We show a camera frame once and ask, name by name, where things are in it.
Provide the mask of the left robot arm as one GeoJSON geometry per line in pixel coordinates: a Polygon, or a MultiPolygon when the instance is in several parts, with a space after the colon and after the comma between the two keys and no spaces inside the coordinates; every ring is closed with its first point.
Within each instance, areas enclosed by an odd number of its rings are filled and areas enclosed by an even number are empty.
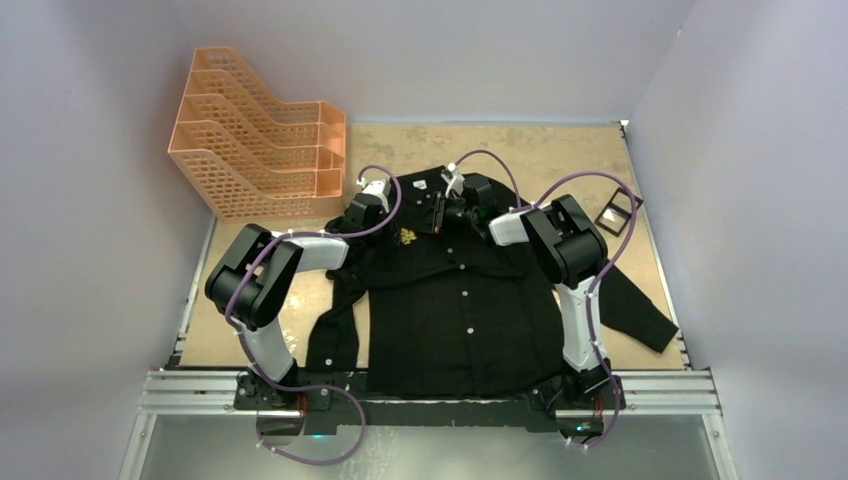
{"type": "Polygon", "coordinates": [[[391,223],[400,202],[392,203],[390,209],[387,205],[374,194],[357,195],[344,218],[358,231],[275,234],[248,224],[206,280],[205,296],[233,327],[248,359],[248,371],[261,379],[259,395],[272,408],[287,408],[298,393],[319,388],[298,384],[296,362],[280,327],[279,314],[294,277],[341,268],[352,240],[375,235],[391,223]]]}

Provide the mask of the black button-up shirt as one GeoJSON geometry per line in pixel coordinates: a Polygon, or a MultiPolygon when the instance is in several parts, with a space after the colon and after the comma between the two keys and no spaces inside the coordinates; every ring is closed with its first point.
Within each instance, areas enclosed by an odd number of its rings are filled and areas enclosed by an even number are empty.
{"type": "Polygon", "coordinates": [[[352,240],[328,272],[332,305],[313,326],[306,370],[335,373],[357,363],[353,307],[369,301],[367,387],[403,397],[500,396],[544,381],[564,365],[553,284],[527,244],[499,247],[471,229],[426,231],[423,217],[446,184],[439,168],[403,175],[390,193],[392,223],[352,240]],[[413,230],[411,245],[399,230],[413,230]]]}

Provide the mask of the gold leaf brooch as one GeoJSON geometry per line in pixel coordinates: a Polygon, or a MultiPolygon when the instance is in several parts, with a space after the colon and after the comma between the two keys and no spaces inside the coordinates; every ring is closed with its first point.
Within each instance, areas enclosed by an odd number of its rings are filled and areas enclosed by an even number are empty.
{"type": "Polygon", "coordinates": [[[401,228],[399,230],[399,242],[401,245],[411,245],[418,239],[417,234],[413,230],[401,228]]]}

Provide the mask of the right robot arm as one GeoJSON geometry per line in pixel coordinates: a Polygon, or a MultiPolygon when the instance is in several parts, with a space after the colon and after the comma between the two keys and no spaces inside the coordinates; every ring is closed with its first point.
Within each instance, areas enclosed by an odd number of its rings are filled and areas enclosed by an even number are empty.
{"type": "Polygon", "coordinates": [[[501,214],[489,180],[466,178],[448,168],[440,176],[446,187],[433,197],[434,233],[464,226],[487,244],[531,248],[542,273],[554,284],[561,309],[565,363],[561,392],[573,406],[588,405],[610,380],[598,298],[608,255],[602,235],[571,195],[542,207],[516,207],[501,214]]]}

